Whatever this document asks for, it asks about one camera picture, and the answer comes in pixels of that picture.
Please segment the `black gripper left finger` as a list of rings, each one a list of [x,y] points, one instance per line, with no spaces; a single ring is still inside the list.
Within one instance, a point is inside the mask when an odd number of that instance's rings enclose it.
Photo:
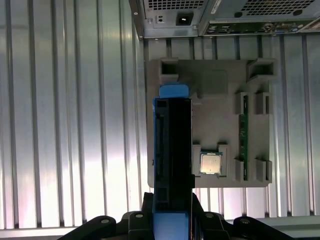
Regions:
[[[64,240],[152,240],[153,194],[144,193],[140,211],[125,213],[120,222],[97,216],[63,236]]]

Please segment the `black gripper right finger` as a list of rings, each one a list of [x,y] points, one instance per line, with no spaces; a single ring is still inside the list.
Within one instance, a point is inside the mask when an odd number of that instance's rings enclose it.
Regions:
[[[205,212],[197,196],[192,195],[193,238],[195,240],[280,240],[282,232],[248,216],[227,222],[219,214]]]

